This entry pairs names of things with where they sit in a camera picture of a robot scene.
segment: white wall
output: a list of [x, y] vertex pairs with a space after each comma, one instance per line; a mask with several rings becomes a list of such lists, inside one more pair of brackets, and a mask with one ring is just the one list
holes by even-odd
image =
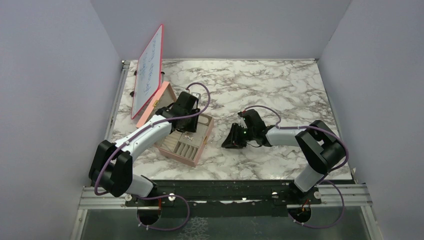
[[319, 58], [351, 0], [91, 0], [119, 56], [160, 24], [165, 58]]
[[88, 0], [0, 2], [0, 239], [68, 239], [120, 58]]
[[318, 66], [384, 239], [423, 239], [424, 1], [353, 0]]

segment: marble table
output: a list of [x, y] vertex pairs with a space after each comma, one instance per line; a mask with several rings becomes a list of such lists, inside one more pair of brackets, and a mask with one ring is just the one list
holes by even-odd
[[[134, 71], [132, 61], [114, 125], [112, 139], [120, 139], [136, 130], [139, 117], [131, 120]], [[308, 125], [323, 120], [335, 133], [336, 123], [323, 86], [318, 66], [310, 60], [164, 60], [164, 80], [178, 94], [190, 83], [205, 84], [211, 101], [205, 111], [215, 119], [215, 127], [197, 167], [187, 166], [162, 156], [150, 147], [134, 163], [133, 173], [151, 179], [175, 180], [273, 180], [294, 179], [307, 164], [299, 147], [274, 146], [224, 149], [221, 144], [231, 124], [238, 121], [237, 112], [251, 105], [275, 109], [282, 118], [281, 126]], [[201, 86], [192, 91], [206, 92]], [[272, 112], [256, 108], [265, 124], [278, 120]], [[352, 179], [348, 165], [332, 172], [327, 179]]]

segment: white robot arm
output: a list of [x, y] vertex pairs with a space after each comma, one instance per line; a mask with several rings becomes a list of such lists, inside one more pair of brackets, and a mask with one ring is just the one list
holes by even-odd
[[200, 111], [199, 94], [183, 91], [175, 103], [157, 110], [142, 127], [116, 142], [102, 141], [94, 155], [89, 178], [115, 197], [124, 193], [146, 197], [154, 183], [144, 176], [133, 174], [134, 161], [150, 146], [173, 131], [196, 132]]
[[256, 141], [259, 147], [300, 147], [308, 161], [294, 180], [293, 188], [296, 188], [300, 195], [311, 190], [346, 156], [344, 147], [321, 120], [311, 123], [311, 129], [279, 129], [274, 125], [266, 126], [258, 112], [253, 109], [239, 112], [238, 115], [241, 117], [240, 123], [232, 124], [230, 133], [221, 146], [226, 149], [241, 149], [247, 146], [248, 141]]

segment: marble surface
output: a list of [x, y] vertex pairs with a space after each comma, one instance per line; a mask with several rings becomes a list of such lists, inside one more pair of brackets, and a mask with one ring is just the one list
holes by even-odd
[[[139, 117], [131, 120], [134, 71], [132, 61], [125, 82], [112, 140], [136, 130]], [[323, 120], [335, 133], [337, 128], [323, 82], [314, 60], [164, 60], [165, 81], [175, 94], [190, 83], [205, 84], [211, 94], [205, 114], [213, 116], [215, 127], [197, 167], [187, 166], [162, 156], [150, 147], [134, 163], [134, 174], [151, 179], [177, 180], [270, 180], [294, 179], [307, 164], [300, 148], [273, 146], [224, 149], [221, 144], [231, 124], [238, 121], [237, 112], [251, 105], [265, 105], [276, 110], [281, 126], [308, 125]], [[202, 94], [201, 86], [192, 91]], [[277, 117], [266, 109], [256, 108], [265, 124], [275, 124]], [[352, 179], [348, 165], [332, 172], [328, 179]]]

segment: pink box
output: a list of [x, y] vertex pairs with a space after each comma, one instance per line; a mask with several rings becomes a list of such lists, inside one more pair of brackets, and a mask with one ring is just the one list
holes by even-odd
[[[168, 81], [164, 81], [151, 99], [136, 127], [140, 128], [143, 126], [155, 114], [157, 109], [166, 107], [176, 100], [177, 97], [171, 84]], [[162, 155], [195, 167], [208, 143], [208, 137], [213, 127], [214, 118], [206, 114], [200, 114], [196, 132], [181, 133], [174, 131], [164, 139], [157, 141], [154, 146], [159, 149]]]

